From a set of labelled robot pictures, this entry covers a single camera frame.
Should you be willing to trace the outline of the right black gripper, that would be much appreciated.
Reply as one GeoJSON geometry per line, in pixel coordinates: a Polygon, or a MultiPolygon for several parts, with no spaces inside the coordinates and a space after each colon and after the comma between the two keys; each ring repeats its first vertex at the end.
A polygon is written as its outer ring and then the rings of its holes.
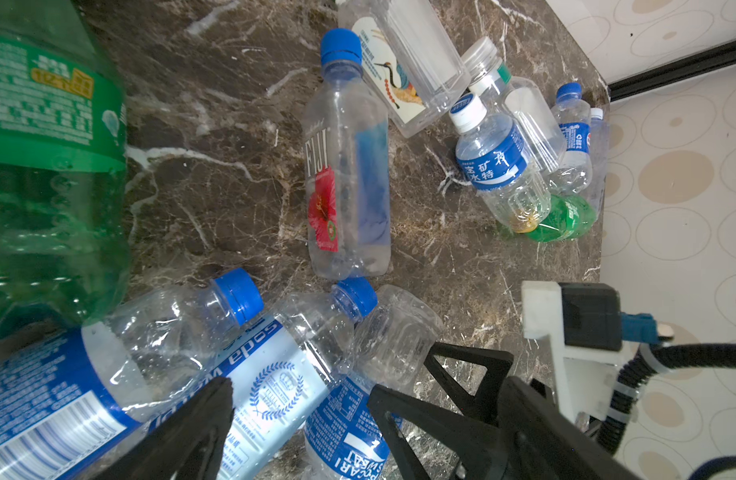
{"type": "Polygon", "coordinates": [[[383,385],[367,406],[404,479],[428,479],[397,421],[408,421],[458,457],[451,479],[634,479],[636,477],[566,420],[530,385],[508,377],[506,351],[437,342],[424,367],[457,410],[383,385]],[[441,365],[452,359],[482,366],[473,395],[441,365]]]}

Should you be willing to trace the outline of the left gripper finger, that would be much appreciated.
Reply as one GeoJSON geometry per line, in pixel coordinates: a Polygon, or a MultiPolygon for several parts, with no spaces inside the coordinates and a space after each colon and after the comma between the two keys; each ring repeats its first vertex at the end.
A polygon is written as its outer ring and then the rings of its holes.
{"type": "Polygon", "coordinates": [[[212,379],[100,479],[215,479],[232,425],[232,382],[212,379]]]}

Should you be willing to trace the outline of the Pocari Sweat bottle white cap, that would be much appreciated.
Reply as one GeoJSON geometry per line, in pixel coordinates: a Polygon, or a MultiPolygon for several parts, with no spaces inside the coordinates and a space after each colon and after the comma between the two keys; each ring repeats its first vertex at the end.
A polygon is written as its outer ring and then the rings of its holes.
{"type": "Polygon", "coordinates": [[[383,385],[410,395],[431,347],[442,334],[439,316],[393,285],[357,327],[352,369],[305,424],[304,479],[378,479],[390,449],[367,402],[383,385]]]}

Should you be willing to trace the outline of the green bottle near bin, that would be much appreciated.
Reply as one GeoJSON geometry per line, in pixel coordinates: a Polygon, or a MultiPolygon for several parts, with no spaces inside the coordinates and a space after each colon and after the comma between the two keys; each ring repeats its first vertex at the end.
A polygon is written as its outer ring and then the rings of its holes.
{"type": "Polygon", "coordinates": [[[125,88],[70,1],[0,1],[0,340],[123,298],[125,88]]]}

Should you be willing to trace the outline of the soda water bottle blue cap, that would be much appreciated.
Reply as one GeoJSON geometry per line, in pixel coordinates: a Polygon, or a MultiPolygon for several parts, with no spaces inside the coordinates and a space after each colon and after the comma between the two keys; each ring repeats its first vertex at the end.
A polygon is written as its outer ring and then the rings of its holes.
{"type": "Polygon", "coordinates": [[[356,326],[377,305],[363,278],[328,293],[293,293],[265,307],[250,275],[204,288],[151,292],[142,316],[148,350],[176,362],[168,390],[182,400],[215,377],[232,383],[234,414],[219,476],[251,479],[351,368],[356,326]]]}

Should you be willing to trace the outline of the small blue label bottle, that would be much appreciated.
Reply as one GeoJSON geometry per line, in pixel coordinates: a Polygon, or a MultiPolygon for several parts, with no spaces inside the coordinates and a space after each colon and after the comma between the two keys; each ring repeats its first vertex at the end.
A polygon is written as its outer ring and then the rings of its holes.
{"type": "Polygon", "coordinates": [[[154,290],[0,362],[0,479],[68,479],[195,392],[264,303],[232,270],[154,290]]]}

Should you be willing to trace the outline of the green bottle yellow cap right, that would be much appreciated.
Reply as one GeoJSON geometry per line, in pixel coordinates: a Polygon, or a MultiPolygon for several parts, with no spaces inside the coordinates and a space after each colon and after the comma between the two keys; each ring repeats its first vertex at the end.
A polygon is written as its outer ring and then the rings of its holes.
{"type": "Polygon", "coordinates": [[[596,210],[580,195],[552,194],[549,215],[525,236],[539,243],[576,239],[585,235],[596,220],[596,210]]]}

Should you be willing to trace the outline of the small Pepsi water bottle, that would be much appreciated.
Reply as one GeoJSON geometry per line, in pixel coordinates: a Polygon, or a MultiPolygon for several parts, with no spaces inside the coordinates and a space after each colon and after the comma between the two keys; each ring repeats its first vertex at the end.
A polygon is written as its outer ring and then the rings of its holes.
{"type": "Polygon", "coordinates": [[[566,151],[549,177],[550,187],[559,194],[578,194],[593,179],[589,153],[591,107],[582,98],[581,84],[571,82],[561,86],[551,112],[566,140],[566,151]]]}

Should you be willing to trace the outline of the blue label bottle white cap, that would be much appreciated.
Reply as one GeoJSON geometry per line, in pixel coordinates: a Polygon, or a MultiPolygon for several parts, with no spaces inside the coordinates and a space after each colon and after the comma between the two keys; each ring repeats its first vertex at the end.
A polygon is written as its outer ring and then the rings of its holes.
{"type": "Polygon", "coordinates": [[[551,210],[551,195],[517,122],[463,94],[449,111],[458,134],[456,161],[495,219],[517,234],[534,231],[551,210]]]}

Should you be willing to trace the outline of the flat clear bottle white cap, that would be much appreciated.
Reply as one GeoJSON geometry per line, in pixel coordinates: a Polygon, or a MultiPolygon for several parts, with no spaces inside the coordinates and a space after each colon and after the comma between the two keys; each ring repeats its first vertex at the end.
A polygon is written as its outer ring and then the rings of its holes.
{"type": "Polygon", "coordinates": [[[504,111],[515,119],[540,173],[548,178],[559,166],[566,140],[538,86],[512,75],[487,36],[469,47],[462,61],[471,76],[468,90],[489,111],[504,111]]]}

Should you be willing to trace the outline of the clear bottle pale label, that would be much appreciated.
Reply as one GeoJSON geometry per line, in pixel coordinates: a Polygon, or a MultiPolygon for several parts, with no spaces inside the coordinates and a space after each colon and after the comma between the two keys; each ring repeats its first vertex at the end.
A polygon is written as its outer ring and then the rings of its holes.
{"type": "Polygon", "coordinates": [[[610,142],[610,127],[601,108],[591,109],[590,134],[589,153],[593,173],[590,185],[583,191],[583,196],[599,217],[603,210],[610,142]]]}

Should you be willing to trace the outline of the Fiji bottle blue cap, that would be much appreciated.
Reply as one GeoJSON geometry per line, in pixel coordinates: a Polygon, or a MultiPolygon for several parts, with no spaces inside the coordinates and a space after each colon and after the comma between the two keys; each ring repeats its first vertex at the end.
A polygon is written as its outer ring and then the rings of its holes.
{"type": "Polygon", "coordinates": [[[380,276],[391,258],[388,112],[363,79],[352,31],[328,31],[322,84],[301,121],[308,251],[323,278],[380,276]]]}

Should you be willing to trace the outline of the square clear bottle green band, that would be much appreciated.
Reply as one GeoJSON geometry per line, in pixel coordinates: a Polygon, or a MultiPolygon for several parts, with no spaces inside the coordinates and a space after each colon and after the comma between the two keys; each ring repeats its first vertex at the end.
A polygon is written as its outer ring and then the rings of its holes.
{"type": "Polygon", "coordinates": [[[426,0],[338,1],[338,25],[362,46],[365,81],[410,138],[447,114],[471,75],[426,0]]]}

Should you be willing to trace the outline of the black frame post right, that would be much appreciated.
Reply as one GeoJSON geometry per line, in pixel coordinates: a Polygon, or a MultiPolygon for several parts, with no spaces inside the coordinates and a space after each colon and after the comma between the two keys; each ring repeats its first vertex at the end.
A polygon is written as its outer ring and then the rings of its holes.
{"type": "Polygon", "coordinates": [[[736,65],[736,40],[675,60],[609,85],[610,102],[667,87],[736,65]]]}

